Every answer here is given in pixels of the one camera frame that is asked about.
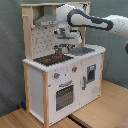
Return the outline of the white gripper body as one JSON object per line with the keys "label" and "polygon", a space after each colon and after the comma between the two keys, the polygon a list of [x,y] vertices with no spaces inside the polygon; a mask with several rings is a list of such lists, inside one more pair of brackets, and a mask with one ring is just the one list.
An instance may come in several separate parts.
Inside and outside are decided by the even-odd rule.
{"label": "white gripper body", "polygon": [[66,33],[64,29],[56,29],[54,35],[56,44],[79,45],[82,42],[82,37],[78,30],[71,30]]}

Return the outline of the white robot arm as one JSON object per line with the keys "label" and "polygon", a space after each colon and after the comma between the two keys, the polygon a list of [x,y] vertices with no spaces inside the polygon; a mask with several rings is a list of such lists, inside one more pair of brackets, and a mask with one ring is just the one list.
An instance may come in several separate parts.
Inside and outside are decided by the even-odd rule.
{"label": "white robot arm", "polygon": [[56,9],[58,29],[54,31],[58,43],[80,44],[82,42],[79,27],[90,27],[121,35],[128,39],[128,18],[110,15],[99,18],[87,15],[83,8],[63,4]]}

